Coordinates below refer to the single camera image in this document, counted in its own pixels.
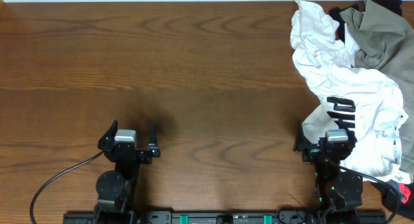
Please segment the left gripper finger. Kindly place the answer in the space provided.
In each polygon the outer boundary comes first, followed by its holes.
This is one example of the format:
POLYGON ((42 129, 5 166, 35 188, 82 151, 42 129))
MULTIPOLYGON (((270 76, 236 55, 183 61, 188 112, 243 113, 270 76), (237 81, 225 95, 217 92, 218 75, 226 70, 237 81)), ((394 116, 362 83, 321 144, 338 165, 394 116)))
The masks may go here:
POLYGON ((157 135, 155 125, 151 125, 150 134, 149 134, 149 150, 152 157, 160 157, 160 148, 158 145, 157 135))
POLYGON ((115 136, 118 131, 118 121, 115 120, 111 127, 104 133, 104 135, 98 141, 98 149, 111 150, 115 144, 115 136))

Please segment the white t-shirt with black print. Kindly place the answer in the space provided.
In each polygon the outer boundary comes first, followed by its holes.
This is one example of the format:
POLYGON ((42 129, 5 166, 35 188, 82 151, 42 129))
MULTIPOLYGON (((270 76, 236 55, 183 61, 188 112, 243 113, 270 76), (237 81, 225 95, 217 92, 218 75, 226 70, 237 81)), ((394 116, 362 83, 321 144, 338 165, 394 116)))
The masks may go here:
POLYGON ((339 22, 316 3, 296 3, 290 33, 292 61, 321 102, 303 123, 306 137, 315 143, 328 129, 337 128, 337 118, 345 115, 334 110, 329 97, 352 100, 356 110, 350 130, 356 144, 341 166, 385 182, 410 184, 410 174, 401 167, 399 132, 408 114, 397 83, 374 69, 353 67, 358 46, 337 39, 339 22))

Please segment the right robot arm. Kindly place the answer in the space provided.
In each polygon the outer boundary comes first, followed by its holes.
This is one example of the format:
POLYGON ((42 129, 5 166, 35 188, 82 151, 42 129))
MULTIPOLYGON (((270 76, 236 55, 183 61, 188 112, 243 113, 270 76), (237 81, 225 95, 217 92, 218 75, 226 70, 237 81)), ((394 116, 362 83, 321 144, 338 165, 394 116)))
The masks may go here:
POLYGON ((340 168, 355 147, 354 133, 347 128, 330 129, 317 143, 311 143, 300 126, 294 151, 302 153, 302 161, 316 169, 316 196, 321 210, 316 223, 357 223, 356 207, 362 204, 362 178, 340 168))

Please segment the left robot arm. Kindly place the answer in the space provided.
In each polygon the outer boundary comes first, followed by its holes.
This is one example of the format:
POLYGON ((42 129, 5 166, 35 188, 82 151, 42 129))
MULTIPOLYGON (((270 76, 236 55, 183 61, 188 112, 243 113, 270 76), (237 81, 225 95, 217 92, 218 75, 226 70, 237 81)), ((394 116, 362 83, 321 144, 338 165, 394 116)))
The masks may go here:
POLYGON ((140 211, 134 205, 139 168, 160 157, 155 126, 149 132, 149 149, 138 150, 136 131, 119 129, 114 121, 98 141, 98 149, 114 163, 114 169, 104 172, 96 182, 98 194, 93 224, 140 223, 140 211))

